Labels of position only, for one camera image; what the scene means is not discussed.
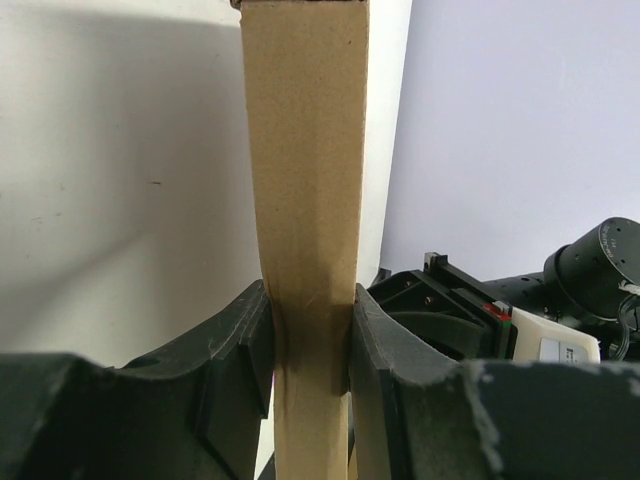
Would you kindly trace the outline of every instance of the white wall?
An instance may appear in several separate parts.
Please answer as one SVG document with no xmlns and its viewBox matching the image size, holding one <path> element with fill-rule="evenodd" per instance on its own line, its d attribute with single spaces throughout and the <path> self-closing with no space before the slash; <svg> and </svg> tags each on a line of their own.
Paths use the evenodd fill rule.
<svg viewBox="0 0 640 480">
<path fill-rule="evenodd" d="M 428 0 L 411 20 L 383 264 L 425 251 L 539 271 L 609 216 L 640 220 L 640 2 Z"/>
<path fill-rule="evenodd" d="M 371 0 L 366 284 L 410 7 Z M 119 366 L 260 276 L 239 18 L 228 0 L 0 2 L 1 350 Z"/>
</svg>

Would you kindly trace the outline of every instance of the cardboard strip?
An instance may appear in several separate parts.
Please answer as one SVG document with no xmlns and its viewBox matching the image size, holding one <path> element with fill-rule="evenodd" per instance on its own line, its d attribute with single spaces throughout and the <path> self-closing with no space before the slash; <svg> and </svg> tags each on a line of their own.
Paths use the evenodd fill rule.
<svg viewBox="0 0 640 480">
<path fill-rule="evenodd" d="M 346 480 L 368 2 L 241 6 L 258 241 L 276 322 L 277 475 Z"/>
</svg>

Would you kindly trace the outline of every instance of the white plastic component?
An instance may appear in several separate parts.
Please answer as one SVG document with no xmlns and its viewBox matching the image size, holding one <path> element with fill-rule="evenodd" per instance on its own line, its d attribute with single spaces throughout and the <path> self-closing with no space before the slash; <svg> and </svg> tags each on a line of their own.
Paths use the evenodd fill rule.
<svg viewBox="0 0 640 480">
<path fill-rule="evenodd" d="M 515 307 L 511 321 L 518 329 L 516 361 L 600 363 L 598 341 L 591 335 Z"/>
</svg>

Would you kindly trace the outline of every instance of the black plastic part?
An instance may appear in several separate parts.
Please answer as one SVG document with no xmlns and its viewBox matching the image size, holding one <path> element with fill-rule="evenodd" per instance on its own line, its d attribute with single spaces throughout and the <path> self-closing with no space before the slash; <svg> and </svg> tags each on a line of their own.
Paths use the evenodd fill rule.
<svg viewBox="0 0 640 480">
<path fill-rule="evenodd" d="M 640 284 L 640 224 L 610 218 L 549 257 L 544 281 L 565 314 L 580 320 L 614 319 L 629 294 L 619 287 Z"/>
<path fill-rule="evenodd" d="M 388 315 L 451 358 L 513 356 L 517 331 L 510 312 L 499 315 L 493 307 L 500 295 L 446 255 L 429 254 L 423 272 L 398 273 L 369 292 Z"/>
<path fill-rule="evenodd" d="M 560 309 L 547 291 L 542 272 L 485 282 L 510 304 L 549 320 L 558 321 Z"/>
<path fill-rule="evenodd" d="M 390 276 L 391 276 L 391 270 L 387 270 L 386 268 L 378 268 L 378 273 L 376 274 L 376 277 L 373 279 L 373 282 L 371 282 L 371 285 L 380 283 L 383 280 L 386 280 L 387 278 L 389 278 Z"/>
<path fill-rule="evenodd" d="M 122 369 L 0 356 L 2 479 L 253 479 L 273 328 L 262 282 Z"/>
<path fill-rule="evenodd" d="M 361 478 L 638 476 L 636 365 L 456 363 L 398 325 L 362 287 L 352 341 Z M 576 395 L 587 407 L 576 408 Z"/>
<path fill-rule="evenodd" d="M 258 477 L 258 480 L 276 480 L 276 456 L 271 454 L 269 461 L 262 469 L 262 473 Z"/>
</svg>

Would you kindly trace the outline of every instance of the cardboard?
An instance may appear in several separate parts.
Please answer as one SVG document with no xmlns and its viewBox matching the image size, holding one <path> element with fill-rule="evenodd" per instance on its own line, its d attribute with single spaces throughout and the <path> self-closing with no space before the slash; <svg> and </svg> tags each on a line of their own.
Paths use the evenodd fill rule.
<svg viewBox="0 0 640 480">
<path fill-rule="evenodd" d="M 358 480 L 358 452 L 356 447 L 353 447 L 351 452 L 351 458 L 349 459 L 349 480 Z"/>
<path fill-rule="evenodd" d="M 276 322 L 277 477 L 346 480 L 368 2 L 243 0 L 241 10 L 258 242 Z"/>
</svg>

